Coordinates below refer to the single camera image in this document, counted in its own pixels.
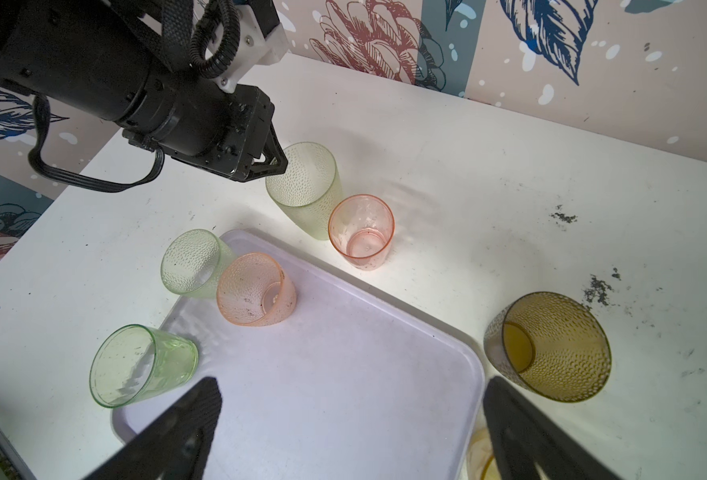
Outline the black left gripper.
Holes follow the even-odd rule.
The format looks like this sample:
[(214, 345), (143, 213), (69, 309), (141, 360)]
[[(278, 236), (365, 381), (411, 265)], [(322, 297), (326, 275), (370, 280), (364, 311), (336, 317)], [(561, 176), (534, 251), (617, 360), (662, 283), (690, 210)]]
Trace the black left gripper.
[(227, 94), (205, 80), (157, 80), (122, 120), (129, 144), (237, 182), (284, 175), (275, 105), (257, 86)]

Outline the yellow amber glass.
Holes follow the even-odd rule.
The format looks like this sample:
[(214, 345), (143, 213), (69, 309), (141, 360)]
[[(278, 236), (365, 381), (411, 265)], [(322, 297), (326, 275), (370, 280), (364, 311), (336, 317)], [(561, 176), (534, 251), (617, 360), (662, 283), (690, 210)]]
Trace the yellow amber glass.
[(469, 480), (501, 480), (487, 428), (477, 430), (471, 436), (465, 456), (465, 468)]

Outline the pale green dimpled short glass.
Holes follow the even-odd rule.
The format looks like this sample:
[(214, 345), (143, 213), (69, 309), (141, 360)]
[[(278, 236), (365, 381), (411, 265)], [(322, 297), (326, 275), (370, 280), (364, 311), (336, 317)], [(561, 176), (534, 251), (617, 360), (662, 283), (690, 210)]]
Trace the pale green dimpled short glass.
[(190, 230), (165, 252), (161, 280), (173, 294), (215, 299), (222, 274), (236, 258), (232, 248), (211, 231)]

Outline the pink glass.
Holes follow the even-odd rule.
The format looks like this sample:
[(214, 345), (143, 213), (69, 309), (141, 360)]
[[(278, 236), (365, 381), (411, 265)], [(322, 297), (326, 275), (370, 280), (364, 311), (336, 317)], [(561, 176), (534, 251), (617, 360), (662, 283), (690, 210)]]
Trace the pink glass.
[(381, 198), (353, 195), (334, 208), (328, 234), (335, 250), (351, 266), (363, 271), (375, 270), (385, 263), (391, 251), (395, 216)]
[(219, 279), (216, 300), (225, 320), (264, 327), (286, 320), (298, 298), (293, 281), (273, 257), (253, 252), (238, 257)]

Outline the tall pale green dimpled glass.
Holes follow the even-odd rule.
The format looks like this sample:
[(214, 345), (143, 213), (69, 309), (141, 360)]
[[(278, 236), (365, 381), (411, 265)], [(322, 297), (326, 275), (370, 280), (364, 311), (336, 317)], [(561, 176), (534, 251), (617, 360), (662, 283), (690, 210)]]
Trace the tall pale green dimpled glass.
[(275, 204), (309, 236), (328, 240), (334, 209), (344, 200), (333, 153), (315, 142), (300, 142), (284, 150), (289, 166), (283, 175), (266, 179)]

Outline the bright green faceted glass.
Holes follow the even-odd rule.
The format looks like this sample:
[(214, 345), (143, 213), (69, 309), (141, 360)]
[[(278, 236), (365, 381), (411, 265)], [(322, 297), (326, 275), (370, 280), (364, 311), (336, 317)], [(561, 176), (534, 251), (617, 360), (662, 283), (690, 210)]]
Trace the bright green faceted glass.
[(97, 351), (89, 388), (97, 404), (110, 409), (147, 400), (192, 379), (199, 366), (195, 342), (139, 325), (113, 332)]

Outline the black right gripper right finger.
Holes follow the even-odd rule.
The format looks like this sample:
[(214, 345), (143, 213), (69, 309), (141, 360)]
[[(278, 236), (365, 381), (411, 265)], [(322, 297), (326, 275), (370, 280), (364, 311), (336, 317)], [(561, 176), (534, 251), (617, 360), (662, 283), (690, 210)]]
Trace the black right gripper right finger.
[(503, 479), (617, 479), (501, 376), (485, 388), (483, 413)]

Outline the lilac plastic tray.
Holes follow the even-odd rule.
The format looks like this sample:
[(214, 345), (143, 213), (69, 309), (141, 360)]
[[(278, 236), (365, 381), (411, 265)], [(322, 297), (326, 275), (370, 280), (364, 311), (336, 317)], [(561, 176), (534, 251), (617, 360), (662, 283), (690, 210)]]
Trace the lilac plastic tray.
[(243, 327), (212, 300), (182, 298), (162, 323), (197, 343), (197, 378), (222, 394), (205, 478), (457, 478), (485, 386), (477, 353), (268, 234), (224, 240), (273, 257), (298, 304), (281, 323)]

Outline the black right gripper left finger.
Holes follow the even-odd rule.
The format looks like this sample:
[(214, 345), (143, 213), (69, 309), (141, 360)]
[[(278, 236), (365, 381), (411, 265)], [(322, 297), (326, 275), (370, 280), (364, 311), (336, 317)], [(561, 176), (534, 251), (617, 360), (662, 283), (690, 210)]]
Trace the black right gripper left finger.
[(217, 379), (202, 379), (88, 477), (202, 479), (222, 406)]

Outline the dark olive glass far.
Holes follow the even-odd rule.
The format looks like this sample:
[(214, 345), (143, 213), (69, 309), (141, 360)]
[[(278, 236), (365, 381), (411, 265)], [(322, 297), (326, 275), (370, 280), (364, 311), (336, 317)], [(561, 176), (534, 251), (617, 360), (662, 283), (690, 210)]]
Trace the dark olive glass far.
[(555, 292), (509, 304), (487, 326), (483, 352), (507, 380), (557, 402), (588, 400), (611, 375), (611, 346), (599, 321)]

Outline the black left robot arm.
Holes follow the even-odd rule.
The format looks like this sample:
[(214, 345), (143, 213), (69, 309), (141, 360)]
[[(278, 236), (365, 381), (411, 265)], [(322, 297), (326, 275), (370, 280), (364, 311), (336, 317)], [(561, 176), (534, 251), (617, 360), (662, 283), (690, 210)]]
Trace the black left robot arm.
[(0, 90), (33, 97), (29, 164), (51, 180), (106, 193), (123, 183), (47, 164), (52, 100), (113, 122), (152, 152), (237, 181), (281, 175), (289, 161), (274, 104), (242, 83), (289, 42), (271, 1), (0, 1)]

